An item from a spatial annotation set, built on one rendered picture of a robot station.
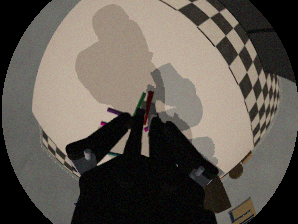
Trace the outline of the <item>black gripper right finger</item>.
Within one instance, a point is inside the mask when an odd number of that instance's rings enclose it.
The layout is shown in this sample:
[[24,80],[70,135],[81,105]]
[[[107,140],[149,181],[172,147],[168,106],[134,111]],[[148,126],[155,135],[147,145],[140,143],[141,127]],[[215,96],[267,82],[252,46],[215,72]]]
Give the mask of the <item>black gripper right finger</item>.
[[203,158],[173,122],[161,121],[153,102],[148,114],[148,131],[149,157],[157,156],[159,183],[162,190],[174,192],[182,184],[180,169],[203,189],[219,173],[218,168]]

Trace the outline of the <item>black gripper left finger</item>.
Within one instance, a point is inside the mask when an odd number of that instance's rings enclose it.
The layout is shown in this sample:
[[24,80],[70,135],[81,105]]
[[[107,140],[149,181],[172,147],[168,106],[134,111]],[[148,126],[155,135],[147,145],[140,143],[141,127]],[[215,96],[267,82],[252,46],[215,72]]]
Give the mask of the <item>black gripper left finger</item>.
[[65,150],[73,170],[81,176],[84,172],[96,167],[128,132],[128,129],[131,129],[118,166],[117,182],[123,188],[134,188],[140,174],[145,115],[146,101],[143,100],[135,116],[123,112],[87,138],[68,144]]

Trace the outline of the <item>purple rod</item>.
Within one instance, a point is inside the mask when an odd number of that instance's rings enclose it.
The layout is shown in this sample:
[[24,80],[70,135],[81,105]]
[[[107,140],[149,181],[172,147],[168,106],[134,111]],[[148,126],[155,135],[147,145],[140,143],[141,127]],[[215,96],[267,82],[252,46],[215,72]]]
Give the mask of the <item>purple rod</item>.
[[120,112],[120,111],[117,111],[117,110],[114,110],[114,109],[111,109],[111,108],[108,108],[108,109],[107,109],[107,112],[110,112],[110,113],[113,113],[113,114],[116,114],[116,115],[119,115],[119,114],[122,113],[122,112]]

